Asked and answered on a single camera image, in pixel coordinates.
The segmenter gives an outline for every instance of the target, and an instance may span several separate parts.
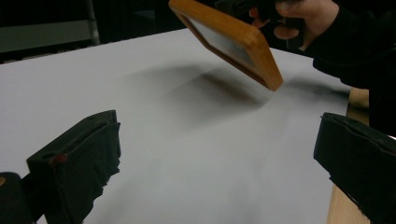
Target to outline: hand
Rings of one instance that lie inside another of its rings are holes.
[[[315,38],[322,35],[332,25],[337,17],[339,6],[332,0],[276,1],[276,10],[285,18],[304,19],[304,44],[300,49],[305,50]],[[252,8],[249,14],[255,18],[253,25],[258,28],[269,22],[259,19],[259,11],[256,7]],[[280,39],[289,39],[297,36],[299,31],[279,25],[274,33]]]

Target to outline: table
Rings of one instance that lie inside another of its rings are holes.
[[[84,223],[326,223],[332,182],[313,150],[320,116],[345,115],[349,87],[272,52],[276,92],[188,30],[2,64],[0,171],[27,175],[30,155],[116,109],[120,173]]]

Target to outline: sleeve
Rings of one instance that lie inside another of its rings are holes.
[[[314,67],[349,86],[395,95],[396,17],[340,7],[332,26],[305,51]]]

